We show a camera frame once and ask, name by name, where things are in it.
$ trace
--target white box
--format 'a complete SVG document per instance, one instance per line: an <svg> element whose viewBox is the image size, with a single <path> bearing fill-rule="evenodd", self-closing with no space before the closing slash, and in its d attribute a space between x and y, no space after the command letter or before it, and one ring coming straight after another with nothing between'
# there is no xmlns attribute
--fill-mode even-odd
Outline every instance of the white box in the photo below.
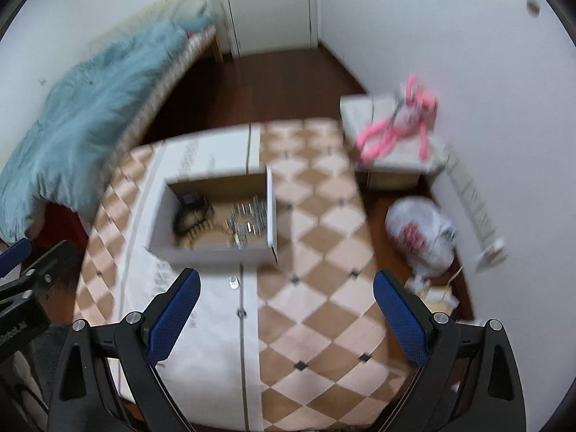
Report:
<svg viewBox="0 0 576 432"><path fill-rule="evenodd" d="M254 196L266 200L266 235L254 237L248 245L238 249L225 243L215 243L198 249L176 246L172 232L174 217L180 207L179 196L195 190L202 193L214 207L217 218L224 219L235 203L248 202ZM276 243L276 200L274 197L272 172L268 169L250 174L212 177L193 181L166 184L159 202L148 250L169 264L182 267L203 265L219 266L230 264L277 264Z"/></svg>
<svg viewBox="0 0 576 432"><path fill-rule="evenodd" d="M350 95L340 99L342 126L345 134L345 145L355 150L354 143L358 135L369 125L389 117L396 110L394 95ZM377 139L370 139L370 147ZM420 135L402 138L392 152L385 157L377 158L369 166L354 164L356 177L368 188L402 190L418 184L421 174L434 174L442 170L447 157L440 141L432 132L428 132L427 161L420 160Z"/></svg>

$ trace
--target plastic bag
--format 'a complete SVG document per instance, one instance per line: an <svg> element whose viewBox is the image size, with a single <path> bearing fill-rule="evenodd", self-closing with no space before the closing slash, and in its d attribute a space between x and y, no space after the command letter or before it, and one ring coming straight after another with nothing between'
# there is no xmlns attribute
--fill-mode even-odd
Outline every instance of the plastic bag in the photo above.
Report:
<svg viewBox="0 0 576 432"><path fill-rule="evenodd" d="M450 219L428 198L397 200L388 209L386 232L406 257L416 280L440 276L454 261L456 231Z"/></svg>

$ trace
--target pink toy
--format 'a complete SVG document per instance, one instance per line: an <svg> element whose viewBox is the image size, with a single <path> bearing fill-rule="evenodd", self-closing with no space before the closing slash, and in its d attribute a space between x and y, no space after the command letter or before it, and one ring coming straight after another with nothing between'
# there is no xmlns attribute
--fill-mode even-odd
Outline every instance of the pink toy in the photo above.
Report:
<svg viewBox="0 0 576 432"><path fill-rule="evenodd" d="M379 123L365 129L356 139L356 147L360 154L360 162L372 162L378 157L390 154L399 138L420 132L419 156L422 161L428 159L428 119L436 111L438 98L424 91L417 83L415 75L408 76L406 83L406 98L396 113ZM382 138L369 150L363 151L369 138L382 134Z"/></svg>

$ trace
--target door frame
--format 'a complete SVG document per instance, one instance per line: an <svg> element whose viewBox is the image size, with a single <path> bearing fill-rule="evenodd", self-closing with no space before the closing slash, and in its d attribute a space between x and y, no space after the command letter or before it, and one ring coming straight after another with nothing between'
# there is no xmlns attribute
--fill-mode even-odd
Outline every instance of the door frame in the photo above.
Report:
<svg viewBox="0 0 576 432"><path fill-rule="evenodd" d="M222 2L222 9L226 19L226 32L228 33L228 41L230 42L230 51L233 58L240 56L238 44L236 42L236 34L234 31L234 22L232 21L232 12L230 0L220 0ZM310 11L310 45L312 48L318 47L318 0L308 0Z"/></svg>

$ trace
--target blue gripper pad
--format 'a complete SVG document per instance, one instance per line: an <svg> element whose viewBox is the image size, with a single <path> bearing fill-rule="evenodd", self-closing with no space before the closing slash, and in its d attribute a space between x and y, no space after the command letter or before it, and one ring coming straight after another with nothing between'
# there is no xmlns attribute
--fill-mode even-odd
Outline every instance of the blue gripper pad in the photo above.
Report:
<svg viewBox="0 0 576 432"><path fill-rule="evenodd" d="M152 365L170 355L199 297L200 275L198 271L190 270L150 330L146 356Z"/></svg>
<svg viewBox="0 0 576 432"><path fill-rule="evenodd" d="M418 367L428 359L426 334L396 288L382 271L374 278L374 298L392 328L402 352Z"/></svg>
<svg viewBox="0 0 576 432"><path fill-rule="evenodd" d="M0 278L6 276L16 266L30 256L32 246L27 239L22 239L0 255Z"/></svg>

